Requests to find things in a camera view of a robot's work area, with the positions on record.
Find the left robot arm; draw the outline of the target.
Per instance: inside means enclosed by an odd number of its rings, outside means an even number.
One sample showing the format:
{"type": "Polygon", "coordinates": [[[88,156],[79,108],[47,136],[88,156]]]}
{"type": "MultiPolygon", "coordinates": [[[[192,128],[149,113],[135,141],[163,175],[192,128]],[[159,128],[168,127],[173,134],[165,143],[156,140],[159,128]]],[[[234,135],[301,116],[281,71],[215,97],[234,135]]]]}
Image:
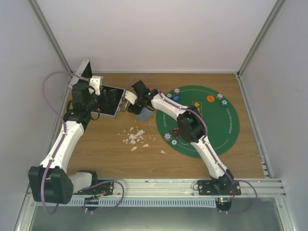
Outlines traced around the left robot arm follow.
{"type": "Polygon", "coordinates": [[[72,103],[61,117],[61,131],[45,159],[28,172],[29,183],[36,202],[67,204],[72,195],[84,190],[95,194],[99,190],[97,173],[82,170],[68,176],[67,167],[72,152],[93,120],[91,113],[101,104],[102,87],[97,80],[81,82],[72,87],[72,103]]]}

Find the ten chips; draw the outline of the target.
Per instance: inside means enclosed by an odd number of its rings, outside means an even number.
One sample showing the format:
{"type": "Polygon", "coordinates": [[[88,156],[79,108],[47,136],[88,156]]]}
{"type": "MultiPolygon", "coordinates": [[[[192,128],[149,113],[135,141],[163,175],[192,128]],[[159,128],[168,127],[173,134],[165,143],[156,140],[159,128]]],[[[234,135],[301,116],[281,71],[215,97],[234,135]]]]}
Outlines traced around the ten chips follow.
{"type": "Polygon", "coordinates": [[[222,94],[218,93],[218,94],[216,95],[216,98],[217,98],[218,100],[222,100],[222,99],[224,98],[224,96],[223,96],[222,94]]]}
{"type": "Polygon", "coordinates": [[[165,134],[164,134],[164,139],[165,139],[166,141],[171,140],[171,139],[172,139],[171,134],[170,134],[170,133],[165,133],[165,134]]]}
{"type": "Polygon", "coordinates": [[[179,93],[180,93],[180,89],[179,89],[179,88],[175,88],[175,89],[174,89],[174,93],[175,93],[175,94],[179,94],[179,93]]]}

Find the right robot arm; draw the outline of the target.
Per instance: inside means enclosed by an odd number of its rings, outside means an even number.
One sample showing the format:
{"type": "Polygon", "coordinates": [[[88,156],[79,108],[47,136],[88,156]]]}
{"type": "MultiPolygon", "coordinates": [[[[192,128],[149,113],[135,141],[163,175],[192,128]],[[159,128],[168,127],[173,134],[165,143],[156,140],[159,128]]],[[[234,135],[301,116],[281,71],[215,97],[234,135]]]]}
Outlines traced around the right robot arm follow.
{"type": "Polygon", "coordinates": [[[123,98],[130,103],[128,111],[139,115],[143,108],[160,110],[176,120],[183,140],[190,143],[208,168],[214,191],[224,195],[234,184],[230,170],[222,163],[208,138],[208,128],[195,106],[184,106],[165,96],[159,88],[149,90],[139,80],[131,86],[134,92],[124,90],[123,98]]]}

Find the blue small blind button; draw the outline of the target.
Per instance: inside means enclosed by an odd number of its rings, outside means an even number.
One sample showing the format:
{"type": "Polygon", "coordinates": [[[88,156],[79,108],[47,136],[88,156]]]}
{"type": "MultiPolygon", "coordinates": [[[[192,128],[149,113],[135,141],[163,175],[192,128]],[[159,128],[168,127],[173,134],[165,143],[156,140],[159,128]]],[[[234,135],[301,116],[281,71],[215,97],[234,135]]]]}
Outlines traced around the blue small blind button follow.
{"type": "Polygon", "coordinates": [[[175,94],[175,95],[172,96],[171,99],[172,99],[173,101],[175,101],[175,102],[179,102],[179,101],[180,101],[180,96],[179,96],[178,94],[175,94]]]}

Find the red triangle dealer button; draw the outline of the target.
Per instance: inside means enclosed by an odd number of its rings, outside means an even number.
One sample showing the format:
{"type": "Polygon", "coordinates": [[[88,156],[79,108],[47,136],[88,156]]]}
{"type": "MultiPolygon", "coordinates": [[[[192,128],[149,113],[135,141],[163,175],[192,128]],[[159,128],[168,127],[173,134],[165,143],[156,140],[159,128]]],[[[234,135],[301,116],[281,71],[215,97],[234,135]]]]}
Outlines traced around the red triangle dealer button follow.
{"type": "Polygon", "coordinates": [[[179,128],[173,128],[170,130],[170,132],[176,137],[178,138],[180,136],[180,129],[179,128]]]}

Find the orange big blind button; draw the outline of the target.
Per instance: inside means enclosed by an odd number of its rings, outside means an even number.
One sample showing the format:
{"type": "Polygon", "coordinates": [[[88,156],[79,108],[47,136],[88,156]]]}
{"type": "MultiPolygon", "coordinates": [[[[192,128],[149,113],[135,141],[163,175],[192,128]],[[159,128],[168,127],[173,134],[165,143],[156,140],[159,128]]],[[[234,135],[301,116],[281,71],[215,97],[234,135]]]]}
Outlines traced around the orange big blind button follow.
{"type": "Polygon", "coordinates": [[[206,99],[208,102],[213,103],[216,98],[213,95],[208,95],[206,99]]]}

